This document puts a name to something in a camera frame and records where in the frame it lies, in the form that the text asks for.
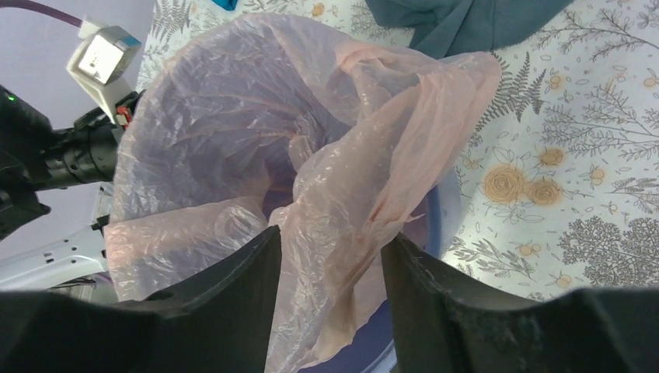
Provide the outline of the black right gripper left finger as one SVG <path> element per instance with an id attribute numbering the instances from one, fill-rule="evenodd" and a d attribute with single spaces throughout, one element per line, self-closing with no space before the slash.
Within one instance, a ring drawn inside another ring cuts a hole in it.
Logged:
<path id="1" fill-rule="evenodd" d="M 3 372 L 262 372 L 281 272 L 277 226 L 142 301 L 1 295 Z"/>

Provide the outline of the pink plastic trash bag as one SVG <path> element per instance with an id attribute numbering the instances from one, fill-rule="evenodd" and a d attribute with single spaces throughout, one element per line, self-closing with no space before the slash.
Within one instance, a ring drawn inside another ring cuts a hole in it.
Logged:
<path id="1" fill-rule="evenodd" d="M 122 301 L 281 230 L 266 370 L 334 357 L 386 298 L 380 250 L 424 237 L 501 78 L 487 52 L 434 59 L 301 16 L 254 13 L 190 41 L 138 103 L 105 228 Z"/>

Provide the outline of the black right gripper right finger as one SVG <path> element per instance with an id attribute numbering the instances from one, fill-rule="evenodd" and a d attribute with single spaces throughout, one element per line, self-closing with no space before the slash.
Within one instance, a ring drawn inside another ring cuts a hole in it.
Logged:
<path id="1" fill-rule="evenodd" d="M 382 249 L 401 372 L 656 372 L 658 291 L 580 288 L 537 302 L 403 235 Z"/>

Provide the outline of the blue plastic trash bin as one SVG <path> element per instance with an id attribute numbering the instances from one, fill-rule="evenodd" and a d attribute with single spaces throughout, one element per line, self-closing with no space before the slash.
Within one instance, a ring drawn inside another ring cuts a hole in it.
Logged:
<path id="1" fill-rule="evenodd" d="M 439 258 L 457 232 L 461 218 L 460 183 L 454 171 L 426 196 L 427 244 L 425 250 Z M 353 343 L 332 359 L 304 372 L 389 372 L 396 365 L 389 302 L 385 301 L 356 333 Z"/>

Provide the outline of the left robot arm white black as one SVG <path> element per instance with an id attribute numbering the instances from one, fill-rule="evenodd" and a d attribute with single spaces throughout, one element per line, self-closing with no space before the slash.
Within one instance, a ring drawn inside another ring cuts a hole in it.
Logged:
<path id="1" fill-rule="evenodd" d="M 72 127 L 52 128 L 48 118 L 7 88 L 1 89 L 1 237 L 51 212 L 37 194 L 110 182 L 117 146 L 125 132 L 100 108 Z M 103 228 L 108 215 L 89 227 L 1 262 L 1 289 L 47 289 L 106 272 Z"/>

